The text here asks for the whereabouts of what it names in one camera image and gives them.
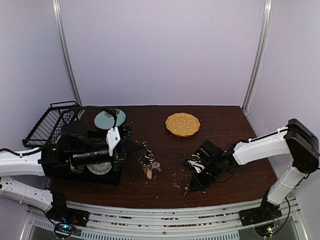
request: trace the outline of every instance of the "light blue plate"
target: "light blue plate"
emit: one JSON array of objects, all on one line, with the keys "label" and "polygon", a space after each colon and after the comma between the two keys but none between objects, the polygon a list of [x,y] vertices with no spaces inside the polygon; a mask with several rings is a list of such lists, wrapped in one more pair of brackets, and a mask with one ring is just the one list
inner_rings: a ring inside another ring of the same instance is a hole
[{"label": "light blue plate", "polygon": [[[116,111],[116,127],[119,127],[121,124],[123,124],[126,120],[126,114],[119,110],[114,109]],[[114,126],[114,118],[111,114],[106,113],[105,111],[100,112],[97,116],[95,116],[94,124],[97,128],[103,129],[103,130],[109,130]]]}]

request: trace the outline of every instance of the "dish rack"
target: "dish rack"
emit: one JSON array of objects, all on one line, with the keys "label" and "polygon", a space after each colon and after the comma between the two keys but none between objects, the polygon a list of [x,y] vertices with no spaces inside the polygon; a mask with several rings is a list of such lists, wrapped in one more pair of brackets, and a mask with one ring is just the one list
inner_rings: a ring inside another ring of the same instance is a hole
[{"label": "dish rack", "polygon": [[28,136],[22,140],[23,146],[37,148],[43,146],[48,140],[51,144],[56,143],[61,135],[61,127],[71,121],[79,120],[78,110],[66,112],[58,122],[60,115],[63,111],[76,106],[80,106],[76,101],[51,103]]}]

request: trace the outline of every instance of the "yellow plate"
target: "yellow plate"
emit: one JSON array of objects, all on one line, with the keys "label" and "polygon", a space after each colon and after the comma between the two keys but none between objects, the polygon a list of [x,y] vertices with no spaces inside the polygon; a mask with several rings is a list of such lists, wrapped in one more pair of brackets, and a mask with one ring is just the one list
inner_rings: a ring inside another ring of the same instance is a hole
[{"label": "yellow plate", "polygon": [[189,137],[200,128],[200,122],[195,116],[180,112],[169,116],[165,121],[166,128],[176,136]]}]

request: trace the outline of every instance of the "table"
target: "table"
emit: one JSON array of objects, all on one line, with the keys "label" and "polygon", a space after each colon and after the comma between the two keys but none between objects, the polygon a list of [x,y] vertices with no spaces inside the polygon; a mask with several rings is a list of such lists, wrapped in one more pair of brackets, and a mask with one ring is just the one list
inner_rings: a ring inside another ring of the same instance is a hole
[{"label": "table", "polygon": [[[147,141],[147,147],[161,163],[156,179],[148,180],[135,155],[129,157],[122,170],[118,187],[106,184],[53,179],[50,189],[65,194],[78,203],[125,208],[190,208],[232,204],[257,200],[277,180],[267,159],[240,166],[225,183],[214,183],[199,192],[183,196],[192,171],[183,161],[208,139],[221,148],[239,139],[255,137],[246,116],[238,106],[118,106],[131,124],[133,140]],[[86,111],[84,120],[95,130],[94,118],[99,112]],[[188,113],[201,123],[199,131],[190,137],[172,135],[165,125],[168,116]],[[223,173],[219,181],[229,178]]]}]

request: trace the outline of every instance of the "white wall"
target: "white wall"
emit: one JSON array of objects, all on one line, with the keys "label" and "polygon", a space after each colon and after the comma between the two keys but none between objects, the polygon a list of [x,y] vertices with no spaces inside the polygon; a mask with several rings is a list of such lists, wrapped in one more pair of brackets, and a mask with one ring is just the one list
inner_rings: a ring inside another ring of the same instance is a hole
[{"label": "white wall", "polygon": [[[0,1],[0,84],[0,148],[22,150],[49,103],[73,100],[51,0]],[[18,239],[26,208],[0,197],[0,239]]]},{"label": "white wall", "polygon": [[[262,135],[297,118],[320,137],[320,1],[275,1],[269,40],[262,60],[249,120]],[[274,157],[279,176],[289,157]],[[294,193],[312,240],[319,239],[320,172]]]},{"label": "white wall", "polygon": [[241,105],[264,0],[64,0],[85,105]]}]

